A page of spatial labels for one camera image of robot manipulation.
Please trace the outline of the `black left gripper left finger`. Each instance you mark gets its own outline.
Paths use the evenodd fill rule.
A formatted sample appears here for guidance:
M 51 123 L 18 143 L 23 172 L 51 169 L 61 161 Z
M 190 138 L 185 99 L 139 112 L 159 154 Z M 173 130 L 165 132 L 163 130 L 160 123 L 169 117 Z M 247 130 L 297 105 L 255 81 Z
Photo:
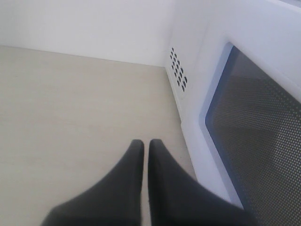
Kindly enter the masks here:
M 144 144 L 130 143 L 120 161 L 91 188 L 54 207 L 44 226 L 139 226 Z

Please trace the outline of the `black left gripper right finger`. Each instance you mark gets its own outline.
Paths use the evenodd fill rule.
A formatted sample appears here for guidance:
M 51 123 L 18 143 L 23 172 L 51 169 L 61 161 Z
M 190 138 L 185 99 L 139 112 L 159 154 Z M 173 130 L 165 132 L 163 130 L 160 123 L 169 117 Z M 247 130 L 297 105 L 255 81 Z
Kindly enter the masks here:
M 149 145 L 148 193 L 153 226 L 257 226 L 247 211 L 223 200 L 194 180 L 163 141 Z

